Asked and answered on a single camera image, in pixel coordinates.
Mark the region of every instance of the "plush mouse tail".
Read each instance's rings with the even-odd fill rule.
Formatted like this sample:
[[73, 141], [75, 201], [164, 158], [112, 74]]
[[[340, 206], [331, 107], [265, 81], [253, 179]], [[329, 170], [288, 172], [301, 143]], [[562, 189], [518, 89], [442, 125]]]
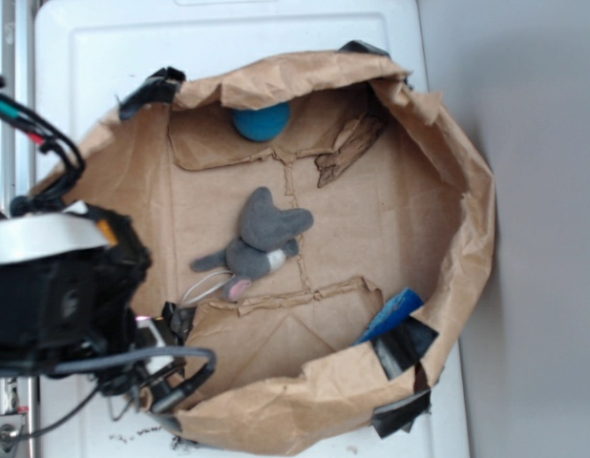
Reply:
[[218, 251], [212, 255], [204, 256], [191, 262], [191, 268], [196, 272], [204, 272], [206, 270], [214, 269], [215, 267], [222, 267], [227, 265], [225, 258], [225, 250]]

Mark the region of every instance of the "black tape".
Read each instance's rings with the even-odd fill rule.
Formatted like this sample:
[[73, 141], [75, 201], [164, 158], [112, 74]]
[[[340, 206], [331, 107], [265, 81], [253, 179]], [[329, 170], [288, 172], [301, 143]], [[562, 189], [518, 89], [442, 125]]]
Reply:
[[416, 318], [407, 317], [391, 331], [371, 340], [390, 380], [422, 359], [439, 334]]
[[390, 380], [415, 366], [413, 396], [375, 409], [371, 424], [381, 438], [402, 428], [409, 429], [431, 407], [431, 390], [420, 360], [439, 334], [416, 318], [407, 317], [391, 331], [371, 340], [378, 360]]
[[172, 103], [184, 80], [185, 74], [180, 70], [159, 69], [119, 104], [119, 119], [131, 119], [147, 103]]
[[363, 40], [348, 41], [338, 52], [363, 52], [365, 54], [378, 54], [390, 57], [390, 54], [380, 48], [366, 43]]
[[414, 420], [422, 413], [429, 412], [430, 409], [431, 391], [427, 390], [412, 396], [411, 401], [404, 406], [375, 413], [371, 419], [371, 424], [378, 435], [384, 439], [402, 428], [406, 428], [409, 432]]

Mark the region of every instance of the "blue object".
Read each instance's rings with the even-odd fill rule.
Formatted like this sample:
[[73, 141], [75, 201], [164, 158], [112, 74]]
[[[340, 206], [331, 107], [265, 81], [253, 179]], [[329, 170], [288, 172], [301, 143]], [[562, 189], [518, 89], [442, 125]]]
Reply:
[[380, 313], [375, 316], [366, 331], [354, 344], [362, 344], [389, 332], [420, 308], [422, 304], [422, 299], [416, 293], [405, 288], [382, 307]]
[[238, 132], [253, 141], [267, 141], [283, 131], [291, 116], [287, 102], [260, 110], [234, 110]]

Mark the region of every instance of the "plush mouse ear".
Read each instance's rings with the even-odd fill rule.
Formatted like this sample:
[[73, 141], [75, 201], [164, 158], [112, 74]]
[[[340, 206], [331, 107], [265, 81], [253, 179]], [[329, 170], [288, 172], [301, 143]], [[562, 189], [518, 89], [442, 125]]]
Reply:
[[292, 210], [284, 210], [281, 212], [281, 218], [283, 219], [286, 227], [292, 231], [293, 237], [307, 231], [312, 224], [314, 224], [314, 218], [312, 214], [305, 208], [293, 208]]
[[276, 208], [269, 189], [258, 188], [242, 211], [240, 237], [253, 248], [270, 252], [309, 229], [313, 222], [312, 214], [303, 208]]

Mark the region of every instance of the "paper bag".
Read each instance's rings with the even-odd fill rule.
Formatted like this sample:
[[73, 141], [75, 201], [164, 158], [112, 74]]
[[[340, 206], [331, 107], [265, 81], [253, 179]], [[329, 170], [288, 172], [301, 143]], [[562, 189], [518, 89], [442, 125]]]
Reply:
[[[236, 236], [257, 187], [315, 218], [300, 255], [244, 299], [199, 305], [186, 344], [219, 362], [173, 412], [176, 434], [290, 455], [437, 383], [490, 273], [495, 187], [440, 95], [415, 92], [407, 76], [383, 55], [278, 55], [172, 81], [161, 100], [171, 103], [125, 116], [122, 106], [129, 119], [114, 110], [83, 141], [88, 169], [69, 199], [130, 215], [153, 253], [138, 314], [158, 315], [204, 276], [190, 261]], [[273, 140], [249, 141], [231, 122], [231, 109], [284, 101], [291, 118]], [[438, 336], [391, 379], [372, 343], [352, 344], [406, 286], [425, 302], [414, 317]]]

